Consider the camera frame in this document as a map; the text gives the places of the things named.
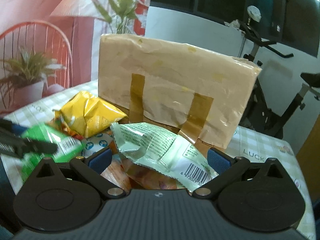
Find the plant pot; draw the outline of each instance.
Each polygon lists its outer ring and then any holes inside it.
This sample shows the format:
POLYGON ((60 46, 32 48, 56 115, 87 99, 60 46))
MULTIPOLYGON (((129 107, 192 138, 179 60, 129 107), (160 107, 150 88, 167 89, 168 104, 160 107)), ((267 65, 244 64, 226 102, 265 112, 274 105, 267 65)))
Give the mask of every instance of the plant pot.
POLYGON ((42 93, 42 98, 51 96, 53 94, 59 93, 61 91, 65 90, 65 88, 59 84, 53 84, 50 85, 48 88, 44 86, 43 88, 43 93, 42 93))
POLYGON ((43 81, 39 81, 32 85, 15 89, 14 104, 22 107, 40 100, 42 98, 43 85, 43 81))

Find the green plant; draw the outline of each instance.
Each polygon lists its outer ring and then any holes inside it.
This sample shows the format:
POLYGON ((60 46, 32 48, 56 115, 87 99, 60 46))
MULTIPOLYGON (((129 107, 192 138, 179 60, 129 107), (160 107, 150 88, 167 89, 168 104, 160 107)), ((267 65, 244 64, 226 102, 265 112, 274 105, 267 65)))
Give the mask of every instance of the green plant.
MULTIPOLYGON (((130 33, 127 25, 130 20, 137 19, 135 9, 137 8, 136 0, 108 0, 111 9, 119 19, 116 20, 116 33, 130 33)), ((111 25, 114 19, 109 15, 105 8, 97 1, 94 2, 97 10, 104 17, 104 20, 111 25)))
POLYGON ((46 82, 47 77, 55 76, 56 70, 65 69, 65 66, 57 64, 57 60, 48 58, 43 52, 29 53, 26 48, 19 47, 18 58, 0 60, 5 63, 5 75, 0 79, 0 92, 2 101, 14 89, 32 85, 39 81, 46 82))

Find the barcode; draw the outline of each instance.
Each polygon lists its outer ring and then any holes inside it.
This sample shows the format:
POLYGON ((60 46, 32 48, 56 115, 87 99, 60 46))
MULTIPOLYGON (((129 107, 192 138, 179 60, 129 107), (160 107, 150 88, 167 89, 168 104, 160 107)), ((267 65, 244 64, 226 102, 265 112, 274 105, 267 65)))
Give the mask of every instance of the barcode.
POLYGON ((71 137, 62 140, 58 143, 58 149, 55 155, 65 155, 75 149, 81 142, 79 140, 75 140, 71 137))
POLYGON ((5 152, 12 152, 14 153, 14 148, 10 145, 2 144, 0 143, 0 149, 2 149, 5 152))
POLYGON ((212 180, 208 173, 192 163, 190 163, 189 167, 184 172, 184 175, 191 181, 198 183, 200 186, 212 180))

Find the exercise bike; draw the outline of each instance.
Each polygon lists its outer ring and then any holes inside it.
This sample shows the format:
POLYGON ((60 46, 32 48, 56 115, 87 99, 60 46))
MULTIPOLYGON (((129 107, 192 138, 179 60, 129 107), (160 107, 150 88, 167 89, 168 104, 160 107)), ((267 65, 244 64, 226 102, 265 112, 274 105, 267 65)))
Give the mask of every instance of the exercise bike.
MULTIPOLYGON (((241 22, 240 29, 244 32, 244 42, 246 39, 248 39, 254 43, 250 54, 244 55, 244 58, 247 60, 253 62, 260 47, 265 47, 282 58, 294 57, 294 54, 292 53, 284 55, 276 49, 270 47, 270 45, 276 44, 276 42, 262 41, 259 33, 248 24, 241 22)), ((240 51, 244 47, 244 42, 241 45, 240 51)), ((257 65, 262 66, 262 62, 257 61, 257 65)), ((297 93, 295 98, 281 116, 273 113, 272 110, 268 108, 259 79, 257 79, 239 125, 275 138, 283 139, 284 125, 291 118, 298 107, 303 110, 306 106, 305 103, 303 103, 306 93, 310 91, 315 95, 316 100, 320 100, 320 93, 314 90, 314 88, 320 88, 320 73, 301 73, 300 76, 307 84, 302 84, 301 90, 297 93)))

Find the yellow snack bag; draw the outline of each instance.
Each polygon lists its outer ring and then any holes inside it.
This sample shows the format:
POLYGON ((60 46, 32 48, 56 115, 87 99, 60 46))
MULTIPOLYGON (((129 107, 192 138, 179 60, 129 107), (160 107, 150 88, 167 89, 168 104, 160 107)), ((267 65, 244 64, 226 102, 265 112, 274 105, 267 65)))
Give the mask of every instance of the yellow snack bag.
POLYGON ((67 128, 86 138, 105 130, 111 123, 126 116, 112 104, 87 91, 80 91, 59 111, 55 110, 55 117, 67 128))

